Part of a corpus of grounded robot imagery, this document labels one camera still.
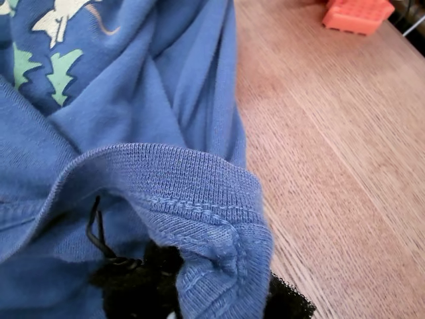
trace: black cord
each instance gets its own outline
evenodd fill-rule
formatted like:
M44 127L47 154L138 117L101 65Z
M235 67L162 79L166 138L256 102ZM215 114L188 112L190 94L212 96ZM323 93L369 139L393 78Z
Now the black cord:
M409 0L408 5L406 10L404 11L404 13L397 19L396 22L394 22L394 26L397 25L401 20L403 20L404 18L407 18L410 8L412 7L413 4L413 0Z
M86 235L88 239L92 242L94 246L96 246L100 251L103 252L105 258L107 258L110 263L116 266L123 266L127 270L133 270L137 268L138 266L141 266L143 264L143 261L141 261L140 259L117 257L114 251L107 246L105 242L104 221L102 217L102 212L98 210L99 203L100 203L100 196L96 196L96 200L94 201L92 210L90 212L90 219L86 227ZM98 220L99 238L94 236L92 232L92 226L96 218Z

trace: seam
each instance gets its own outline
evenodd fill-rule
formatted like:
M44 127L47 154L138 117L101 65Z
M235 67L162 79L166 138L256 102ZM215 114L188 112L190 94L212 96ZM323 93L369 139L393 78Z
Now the seam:
M27 219L17 221L15 223L10 223L8 225L2 226L2 228L0 228L0 231L6 231L7 229L15 228L15 227L30 223L31 221L34 221L34 220L35 220L35 217L31 217L31 218L27 218Z
M181 208L186 209L186 210L194 210L194 211L199 212L199 213L207 214L208 216L211 216L214 219L216 219L221 225L227 226L231 230L232 234L234 235L234 244L236 245L236 250L238 251L238 254L236 256L237 279L236 279L236 282L232 286L228 287L228 289L226 289L226 291L224 291L222 294L220 294L220 296L217 296L217 298L215 298L214 300L211 300L210 305L209 305L209 307L207 307L207 309L209 309L211 307L211 304L214 303L223 294L225 294L229 290L233 289L235 285L237 285L235 299L238 298L240 296L240 287L244 286L246 277L248 276L248 272L246 270L246 251L242 248L242 245L240 244L240 237L239 237L238 231L227 220L225 220L225 219L221 218L220 216L214 214L212 211L202 209L202 206L205 206L205 205L210 206L210 207L217 206L217 208L220 208L220 209L231 209L231 208L235 208L235 207L229 206L229 207L231 207L231 208L229 208L229 207L221 207L219 205L211 205L211 204L193 204L190 201L179 201L179 200L176 200L176 199L154 197L154 196L148 196L148 195L144 195L144 194L142 195L142 197L145 197L145 199L142 199L142 200L145 200L148 203L149 202L150 203L164 203L164 204L167 204L167 205L170 205L170 206L177 206L177 207L181 207ZM206 273L198 276L194 280L192 280L192 282L189 284L189 286L191 288L193 288L196 284L195 281L200 280L207 273L208 272L206 272ZM230 307L230 305L224 307L219 312L219 314L216 314L215 318L217 316L221 316L224 312L226 312L229 309L229 307Z
M218 208L223 210L229 210L229 209L239 209L241 211L249 212L249 213L257 213L256 211L252 209L247 209L241 206L221 206L217 204L210 204L210 203L194 203L192 201L182 201L178 199L173 199L171 197L159 197L159 196L151 196L146 194L140 194L136 193L134 191L130 192L138 197L142 197L142 199L153 202L153 203L167 203L170 205L178 205L180 207L187 207L188 209L203 209L202 207L212 207L212 208Z

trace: black lace fabric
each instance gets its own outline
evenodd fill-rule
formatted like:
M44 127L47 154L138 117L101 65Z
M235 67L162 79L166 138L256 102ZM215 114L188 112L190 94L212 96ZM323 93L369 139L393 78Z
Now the black lace fabric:
M105 264L90 278L90 283L102 289L103 307L108 319L182 318L175 287L177 274L183 265L175 247L159 247L153 241L147 244L141 259L117 257L106 245L102 213L97 210L99 197L92 208L86 234L106 258ZM98 237L92 225L98 220ZM264 319L308 319L315 306L294 287L274 273L270 277L269 295Z

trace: blue fabric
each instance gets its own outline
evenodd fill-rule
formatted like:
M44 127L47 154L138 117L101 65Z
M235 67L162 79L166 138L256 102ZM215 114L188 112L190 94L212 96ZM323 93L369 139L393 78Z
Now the blue fabric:
M9 0L0 29L0 318L104 317L96 195L119 255L181 250L185 318L261 318L272 240L232 1Z

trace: black drawstring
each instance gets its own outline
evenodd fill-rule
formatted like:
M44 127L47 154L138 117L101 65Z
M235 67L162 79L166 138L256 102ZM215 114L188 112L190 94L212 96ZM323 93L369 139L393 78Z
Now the black drawstring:
M101 250L108 259L110 263L116 266L126 267L128 270L133 270L141 265L143 265L143 261L140 259L132 259L125 257L117 257L114 251L109 248L105 242L105 234L104 234L104 223L102 218L102 212L98 210L98 206L100 203L100 196L96 196L96 200L93 204L92 210L90 212L90 219L88 221L86 227L86 235L88 239L92 242L94 246L96 246L99 250ZM92 226L94 224L95 219L98 219L98 236L94 236L92 232Z

